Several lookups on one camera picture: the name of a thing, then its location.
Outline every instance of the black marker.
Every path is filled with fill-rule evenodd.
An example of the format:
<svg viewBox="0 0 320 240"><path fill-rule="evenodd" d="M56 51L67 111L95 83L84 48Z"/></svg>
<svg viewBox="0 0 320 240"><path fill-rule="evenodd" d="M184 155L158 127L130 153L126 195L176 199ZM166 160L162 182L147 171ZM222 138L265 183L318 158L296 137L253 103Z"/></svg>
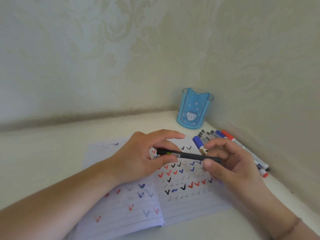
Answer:
<svg viewBox="0 0 320 240"><path fill-rule="evenodd" d="M169 154L169 155L174 155L176 157L187 158L187 159L192 159L192 160L197 160L197 161L203 161L206 158L209 158L219 164L221 164L221 162L222 162L222 159L219 157L203 156L203 155L198 155L198 154L179 152L179 151L167 150L167 149L162 149L162 148L157 149L157 154L160 156L165 155L165 154Z"/></svg>

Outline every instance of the bracelet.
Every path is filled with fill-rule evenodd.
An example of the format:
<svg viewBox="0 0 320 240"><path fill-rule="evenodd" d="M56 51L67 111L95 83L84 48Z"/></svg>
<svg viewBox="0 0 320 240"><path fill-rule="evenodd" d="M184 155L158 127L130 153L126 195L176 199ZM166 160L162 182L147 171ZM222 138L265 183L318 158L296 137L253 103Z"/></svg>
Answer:
<svg viewBox="0 0 320 240"><path fill-rule="evenodd" d="M288 236L290 233L292 233L294 231L295 227L301 221L302 221L302 219L297 217L296 220L294 221L294 223L292 224L292 226L290 226L290 228L288 230L286 230L284 233L282 233L280 236L274 238L274 240L281 240L281 239L285 238L286 236Z"/></svg>

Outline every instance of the notebook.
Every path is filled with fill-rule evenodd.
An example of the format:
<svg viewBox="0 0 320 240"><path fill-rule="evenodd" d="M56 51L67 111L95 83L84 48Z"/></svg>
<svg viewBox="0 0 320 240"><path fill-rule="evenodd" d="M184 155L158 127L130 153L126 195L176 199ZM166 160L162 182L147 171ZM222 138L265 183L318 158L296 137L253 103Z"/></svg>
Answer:
<svg viewBox="0 0 320 240"><path fill-rule="evenodd" d="M109 158L129 138L88 146L83 168ZM183 152L200 154L191 138L171 139ZM156 150L150 149L156 158ZM202 161L179 158L141 180L117 186L87 212L70 233L71 240L112 239L138 230L171 225L228 209L221 182L202 169Z"/></svg>

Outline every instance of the cartoon cat sticker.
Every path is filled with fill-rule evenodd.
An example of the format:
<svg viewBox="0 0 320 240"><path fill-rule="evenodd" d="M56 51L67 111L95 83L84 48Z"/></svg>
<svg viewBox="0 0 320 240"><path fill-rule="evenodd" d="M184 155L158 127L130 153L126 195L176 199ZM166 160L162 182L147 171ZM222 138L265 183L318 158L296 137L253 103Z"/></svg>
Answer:
<svg viewBox="0 0 320 240"><path fill-rule="evenodd" d="M186 119L187 119L188 121L194 121L196 117L197 117L197 112L192 112L192 110L190 110L190 111L187 112L187 114L186 114Z"/></svg>

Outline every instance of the table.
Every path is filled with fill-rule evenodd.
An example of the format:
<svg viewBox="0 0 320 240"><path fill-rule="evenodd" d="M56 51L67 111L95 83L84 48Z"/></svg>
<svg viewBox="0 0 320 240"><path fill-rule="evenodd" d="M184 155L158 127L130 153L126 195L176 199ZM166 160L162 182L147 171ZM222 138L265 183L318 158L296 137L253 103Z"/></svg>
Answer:
<svg viewBox="0 0 320 240"><path fill-rule="evenodd" d="M0 133L0 209L82 169L87 145L135 131L177 130L189 136L214 129L207 122L191 130L176 122L177 111L107 118ZM320 218L271 175L268 188L317 234ZM119 239L270 239L240 206L166 227L154 227Z"/></svg>

